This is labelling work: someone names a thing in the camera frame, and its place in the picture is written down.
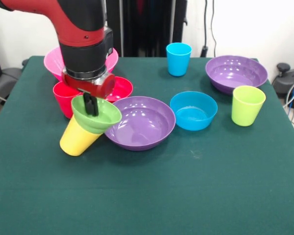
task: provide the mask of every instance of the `purple bowl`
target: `purple bowl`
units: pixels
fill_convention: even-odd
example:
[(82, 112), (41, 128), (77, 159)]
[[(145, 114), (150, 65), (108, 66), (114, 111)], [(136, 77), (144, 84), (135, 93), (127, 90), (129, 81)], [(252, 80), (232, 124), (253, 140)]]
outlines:
[(267, 78), (267, 70), (257, 61), (242, 56), (224, 55), (211, 59), (206, 72), (219, 91), (232, 94), (236, 87), (259, 87)]
[(151, 149), (174, 129), (175, 115), (164, 102), (145, 96), (132, 96), (113, 103), (122, 120), (108, 129), (106, 136), (117, 145), (132, 151)]

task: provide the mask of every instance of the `red cup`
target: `red cup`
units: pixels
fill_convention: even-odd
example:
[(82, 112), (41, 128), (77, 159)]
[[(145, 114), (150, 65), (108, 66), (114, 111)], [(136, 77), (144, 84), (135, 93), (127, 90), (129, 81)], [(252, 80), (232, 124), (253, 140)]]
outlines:
[(65, 85), (64, 82), (58, 82), (53, 87), (53, 94), (58, 101), (64, 116), (71, 119), (73, 116), (71, 105), (72, 99), (75, 96), (82, 94), (82, 92)]

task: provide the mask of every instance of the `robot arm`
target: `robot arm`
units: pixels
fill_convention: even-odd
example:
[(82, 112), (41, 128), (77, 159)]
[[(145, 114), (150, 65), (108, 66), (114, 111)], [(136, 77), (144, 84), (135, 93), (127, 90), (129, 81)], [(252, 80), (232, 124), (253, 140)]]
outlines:
[(0, 7), (47, 16), (61, 47), (64, 81), (93, 96), (112, 92), (114, 75), (105, 66), (112, 51), (112, 31), (104, 31), (103, 0), (0, 0)]

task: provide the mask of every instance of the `dark green table surface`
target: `dark green table surface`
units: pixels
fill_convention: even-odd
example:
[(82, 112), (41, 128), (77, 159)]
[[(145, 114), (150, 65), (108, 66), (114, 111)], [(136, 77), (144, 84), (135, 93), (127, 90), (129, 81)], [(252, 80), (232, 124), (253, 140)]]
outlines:
[(255, 123), (231, 119), (196, 58), (184, 77), (165, 58), (120, 58), (115, 74), (133, 95), (169, 104), (176, 93), (211, 95), (211, 126), (176, 127), (146, 152), (100, 137), (81, 157), (59, 147), (68, 123), (55, 78), (32, 57), (0, 114), (0, 235), (294, 235), (294, 130), (267, 82)]

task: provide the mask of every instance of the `lime green cup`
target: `lime green cup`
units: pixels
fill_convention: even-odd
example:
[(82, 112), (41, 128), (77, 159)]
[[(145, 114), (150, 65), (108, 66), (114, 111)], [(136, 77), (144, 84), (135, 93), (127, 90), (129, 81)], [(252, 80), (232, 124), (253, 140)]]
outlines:
[(239, 126), (254, 123), (266, 100), (262, 90), (252, 86), (240, 86), (233, 91), (232, 120)]

